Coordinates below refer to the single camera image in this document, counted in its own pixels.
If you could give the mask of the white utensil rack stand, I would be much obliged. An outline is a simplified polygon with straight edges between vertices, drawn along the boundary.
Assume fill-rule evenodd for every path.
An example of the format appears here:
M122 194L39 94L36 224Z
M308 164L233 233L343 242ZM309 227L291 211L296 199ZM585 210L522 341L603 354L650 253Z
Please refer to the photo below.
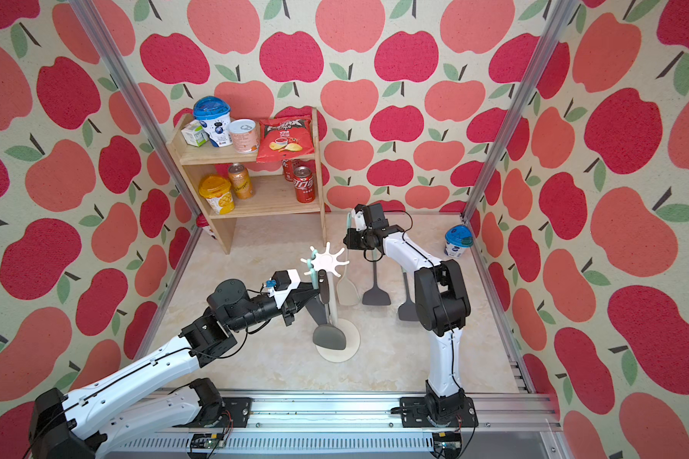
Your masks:
M310 248L311 254L308 258L302 258L300 261L304 262L308 267L305 273L311 277L312 282L316 280L316 273L319 270L325 270L330 273L330 287L332 292L331 300L331 316L333 324L344 332L346 336L346 348L342 351L328 350L316 346L320 356L330 363L344 363L350 360L358 351L360 346L360 334L355 325L351 321L339 318L339 302L336 294L337 280L340 279L344 271L345 262L345 248L338 250L338 252L331 252L331 245L329 242L325 244L325 249L320 252L316 248Z

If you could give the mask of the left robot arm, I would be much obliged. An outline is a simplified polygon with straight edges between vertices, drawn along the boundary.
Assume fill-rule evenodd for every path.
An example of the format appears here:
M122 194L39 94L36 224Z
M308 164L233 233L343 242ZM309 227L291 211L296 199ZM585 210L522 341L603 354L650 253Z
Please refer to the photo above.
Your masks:
M28 458L96 458L148 433L173 426L233 426L214 384L197 379L151 402L156 389L210 363L231 357L240 347L235 333L260 331L281 317L291 324L320 289L302 282L293 270L278 271L259 293L239 279L221 282L208 296L208 308L180 334L143 359L97 382L62 393L50 389L36 398L29 428Z

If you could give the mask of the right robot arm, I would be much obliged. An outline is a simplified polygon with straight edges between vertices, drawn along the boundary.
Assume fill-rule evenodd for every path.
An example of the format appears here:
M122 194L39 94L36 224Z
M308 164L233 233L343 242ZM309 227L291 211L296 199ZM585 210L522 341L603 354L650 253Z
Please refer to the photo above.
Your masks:
M441 260L411 241L407 231L388 222L381 205L358 205L350 212L354 226L344 245L350 250L380 252L413 274L415 312L430 333L430 371L425 395L400 407L402 423L420 419L438 428L474 428L474 403L462 387L459 348L462 329L471 314L461 267Z

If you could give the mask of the grey spatula mint handle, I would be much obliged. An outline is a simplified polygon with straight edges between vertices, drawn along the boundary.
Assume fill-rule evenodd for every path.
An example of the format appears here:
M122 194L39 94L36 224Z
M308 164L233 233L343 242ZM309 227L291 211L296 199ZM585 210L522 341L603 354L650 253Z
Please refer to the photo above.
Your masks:
M400 321L417 322L418 315L416 305L411 298L411 288L409 283L409 276L406 271L402 271L402 277L405 288L405 301L398 307L397 316Z

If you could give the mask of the white spatula mint handle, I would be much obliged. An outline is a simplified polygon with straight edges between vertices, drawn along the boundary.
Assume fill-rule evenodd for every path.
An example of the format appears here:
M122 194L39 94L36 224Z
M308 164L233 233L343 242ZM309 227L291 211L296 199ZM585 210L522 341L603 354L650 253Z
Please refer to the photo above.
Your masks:
M344 248L344 271L336 285L336 294L341 306L352 307L360 303L360 295L352 279L348 277L349 250Z

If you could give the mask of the grey slotted turner mint handle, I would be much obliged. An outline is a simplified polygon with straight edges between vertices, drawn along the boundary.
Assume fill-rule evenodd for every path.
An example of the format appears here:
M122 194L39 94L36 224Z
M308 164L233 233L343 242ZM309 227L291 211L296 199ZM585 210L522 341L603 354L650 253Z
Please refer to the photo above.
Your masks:
M362 303L367 306L390 306L390 295L378 285L377 261L366 258L372 267L372 286L362 296Z

